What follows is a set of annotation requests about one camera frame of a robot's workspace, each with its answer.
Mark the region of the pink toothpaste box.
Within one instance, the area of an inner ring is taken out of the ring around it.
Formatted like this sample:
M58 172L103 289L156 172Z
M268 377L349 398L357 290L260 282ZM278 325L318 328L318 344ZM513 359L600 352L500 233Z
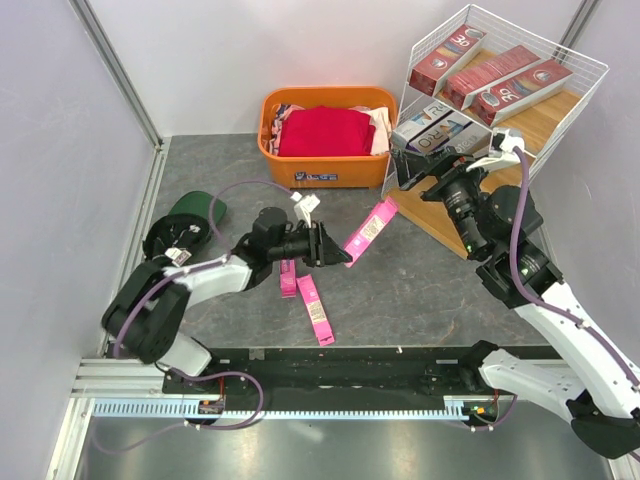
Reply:
M343 249L351 256L346 263L351 268L354 263L365 253L376 237L391 222L398 212L398 205L390 197L379 202L370 212L360 227L349 237Z
M281 260L279 285L283 298L293 298L297 294L296 268L293 259Z

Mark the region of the pink toothpaste box angled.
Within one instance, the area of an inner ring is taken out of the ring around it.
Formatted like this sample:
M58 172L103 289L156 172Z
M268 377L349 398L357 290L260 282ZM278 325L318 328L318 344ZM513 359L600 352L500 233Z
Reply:
M317 287L311 275L305 275L296 279L298 290L311 325L320 346L331 345L335 342L332 327L321 302Z

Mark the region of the dark red toothpaste box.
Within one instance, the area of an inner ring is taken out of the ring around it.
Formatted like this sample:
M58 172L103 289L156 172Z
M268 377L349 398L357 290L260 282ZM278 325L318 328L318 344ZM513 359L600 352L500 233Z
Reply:
M457 109L465 110L478 94L542 61L537 54L518 45L450 76L442 95Z

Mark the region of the red 3D toothpaste box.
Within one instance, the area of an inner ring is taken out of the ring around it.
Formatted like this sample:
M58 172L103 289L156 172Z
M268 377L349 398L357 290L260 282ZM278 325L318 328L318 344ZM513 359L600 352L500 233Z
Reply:
M538 63L478 94L470 110L488 127L558 94L573 71L553 59Z
M478 54L486 36L482 30L461 25L411 69L409 86L428 96L439 93L446 80Z

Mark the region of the silver toothpaste box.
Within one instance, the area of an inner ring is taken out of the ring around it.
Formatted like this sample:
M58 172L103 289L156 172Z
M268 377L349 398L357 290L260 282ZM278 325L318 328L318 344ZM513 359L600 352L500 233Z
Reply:
M442 147L454 148L457 153L463 155L473 155L488 145L490 136L491 133L488 129L476 123L471 123L449 138Z

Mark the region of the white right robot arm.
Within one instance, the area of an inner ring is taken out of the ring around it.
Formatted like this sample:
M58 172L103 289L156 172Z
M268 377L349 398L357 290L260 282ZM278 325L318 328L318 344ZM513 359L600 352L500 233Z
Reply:
M528 185L485 193L492 169L523 167L522 147L476 159L453 148L424 155L395 149L391 162L402 191L427 177L420 194L442 205L484 288L534 327L571 369L569 378L479 341L458 368L467 392L506 391L566 421L591 450L608 458L639 457L639 369L585 312L558 267L529 236L543 223Z

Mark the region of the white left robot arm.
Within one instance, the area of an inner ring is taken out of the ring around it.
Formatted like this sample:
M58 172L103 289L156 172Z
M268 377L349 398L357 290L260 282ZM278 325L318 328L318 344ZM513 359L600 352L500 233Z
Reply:
M346 264L352 256L326 232L322 222L292 224L284 210L264 208L228 256L186 267L140 264L107 307L103 329L144 364L159 363L184 374L198 393L219 382L212 354L182 334L185 312L206 300L249 291L262 283L282 260L302 260L309 267Z

